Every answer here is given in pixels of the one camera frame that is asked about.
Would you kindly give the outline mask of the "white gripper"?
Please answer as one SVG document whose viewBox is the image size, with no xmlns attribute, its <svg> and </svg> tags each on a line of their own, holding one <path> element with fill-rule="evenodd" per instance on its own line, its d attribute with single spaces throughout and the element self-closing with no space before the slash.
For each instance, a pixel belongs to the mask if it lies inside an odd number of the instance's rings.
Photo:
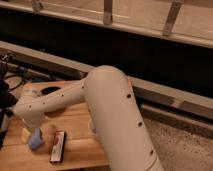
<svg viewBox="0 0 213 171">
<path fill-rule="evenodd" d="M 25 115 L 23 117 L 23 122 L 28 129 L 36 129 L 42 125 L 44 119 L 45 115 L 43 113 L 40 114 L 33 113 L 32 115 Z M 48 126 L 48 135 L 53 136 L 54 133 L 56 132 L 56 128 L 57 128 L 56 125 L 50 124 Z M 26 144 L 30 137 L 31 133 L 26 128 L 23 128 L 21 136 L 22 142 Z"/>
</svg>

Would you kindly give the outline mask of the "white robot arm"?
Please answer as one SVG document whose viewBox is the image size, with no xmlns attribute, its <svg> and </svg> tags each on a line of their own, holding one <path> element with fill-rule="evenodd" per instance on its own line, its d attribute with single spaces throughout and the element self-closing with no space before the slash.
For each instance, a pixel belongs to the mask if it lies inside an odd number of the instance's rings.
<svg viewBox="0 0 213 171">
<path fill-rule="evenodd" d="M 87 104 L 111 171 L 164 171 L 132 86 L 116 67 L 96 67 L 85 78 L 44 96 L 29 88 L 13 111 L 35 130 L 47 112 L 82 102 Z"/>
</svg>

